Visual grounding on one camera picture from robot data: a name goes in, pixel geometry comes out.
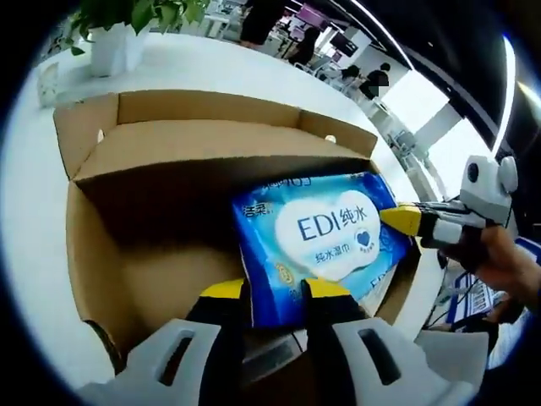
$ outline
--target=blue wet wipes package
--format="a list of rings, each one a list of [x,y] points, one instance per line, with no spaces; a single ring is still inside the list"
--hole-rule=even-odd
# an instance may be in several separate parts
[[[285,179],[232,206],[256,327],[302,325],[306,277],[339,282],[360,300],[411,246],[380,222],[396,202],[368,172]]]

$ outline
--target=blue heart logo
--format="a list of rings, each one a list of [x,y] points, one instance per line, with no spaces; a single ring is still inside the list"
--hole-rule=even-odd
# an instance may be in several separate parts
[[[357,234],[357,242],[365,247],[368,247],[370,242],[370,234],[368,231]]]

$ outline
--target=green leaves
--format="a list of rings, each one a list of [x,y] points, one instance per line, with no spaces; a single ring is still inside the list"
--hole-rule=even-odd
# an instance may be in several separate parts
[[[180,17],[180,4],[174,2],[164,2],[159,8],[158,19],[160,20],[160,32],[163,34],[169,27],[174,26]]]
[[[155,17],[154,4],[152,0],[137,0],[132,11],[132,27],[135,34],[139,34]]]
[[[71,16],[69,45],[73,55],[85,53],[74,46],[72,39],[79,32],[89,41],[90,30],[103,27],[110,30],[117,23],[132,25],[139,34],[153,19],[158,20],[160,32],[182,24],[183,16],[191,23],[201,21],[210,0],[81,0],[80,10]]]
[[[71,54],[74,55],[75,57],[79,56],[79,55],[82,55],[84,54],[85,51],[83,51],[81,48],[79,47],[71,47]]]

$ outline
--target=white flower pot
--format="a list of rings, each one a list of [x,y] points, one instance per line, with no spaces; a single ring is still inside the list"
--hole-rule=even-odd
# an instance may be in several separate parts
[[[91,30],[90,70],[96,77],[114,76],[134,70],[141,63],[150,26],[135,35],[131,25],[115,24],[109,31]]]

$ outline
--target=person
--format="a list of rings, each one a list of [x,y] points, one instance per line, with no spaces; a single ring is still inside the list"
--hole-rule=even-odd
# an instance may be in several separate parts
[[[240,45],[251,49],[263,45],[284,14],[286,4],[287,0],[248,0],[243,7],[249,13],[243,22]]]
[[[380,69],[369,73],[367,79],[359,86],[367,99],[374,100],[380,95],[380,87],[389,85],[389,76],[387,75],[389,71],[391,71],[391,66],[388,63],[383,63]]]
[[[287,61],[291,65],[294,65],[295,63],[307,65],[308,62],[310,62],[310,59],[312,59],[312,57],[314,56],[315,42],[317,41],[319,36],[320,30],[315,27],[309,27],[304,32],[303,40],[297,44]]]
[[[489,258],[475,275],[490,288],[507,292],[532,314],[506,362],[485,373],[480,390],[471,404],[528,403],[538,396],[541,320],[537,313],[541,267],[515,246],[503,227],[486,228],[481,234],[481,241],[487,247]]]
[[[327,69],[322,71],[318,77],[335,89],[341,91],[348,87],[358,77],[361,70],[356,65],[351,65],[342,70]]]

